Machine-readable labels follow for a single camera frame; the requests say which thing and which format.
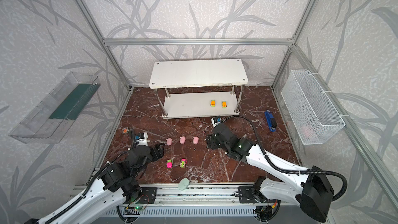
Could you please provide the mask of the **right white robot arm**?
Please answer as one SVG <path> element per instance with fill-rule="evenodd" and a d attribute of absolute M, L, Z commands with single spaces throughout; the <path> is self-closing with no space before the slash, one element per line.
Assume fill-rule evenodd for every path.
<path fill-rule="evenodd" d="M 331 203 L 341 198 L 348 188 L 346 177 L 319 167 L 302 167 L 268 151 L 256 139 L 238 138 L 226 125 L 230 117 L 213 117 L 212 133 L 206 137 L 209 149 L 222 149 L 229 158 L 259 168 L 278 178 L 278 181 L 259 177 L 252 187 L 258 202 L 276 200 L 300 207 L 310 218 L 325 223 Z"/>

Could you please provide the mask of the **pink green toy car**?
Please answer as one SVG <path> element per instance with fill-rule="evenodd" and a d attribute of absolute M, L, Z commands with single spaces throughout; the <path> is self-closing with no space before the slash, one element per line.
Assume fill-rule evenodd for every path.
<path fill-rule="evenodd" d="M 173 167 L 173 160 L 172 159 L 167 160 L 166 167 L 168 169 L 171 169 Z"/>

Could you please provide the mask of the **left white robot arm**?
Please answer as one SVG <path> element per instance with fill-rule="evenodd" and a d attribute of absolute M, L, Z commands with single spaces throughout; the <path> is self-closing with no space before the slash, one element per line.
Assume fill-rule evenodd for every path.
<path fill-rule="evenodd" d="M 147 165 L 163 158 L 164 144 L 136 145 L 124 161 L 115 160 L 103 166 L 86 188 L 56 211 L 41 219 L 29 219 L 27 224 L 90 224 L 112 208 L 126 201 L 134 202 L 143 196 L 136 177 Z"/>

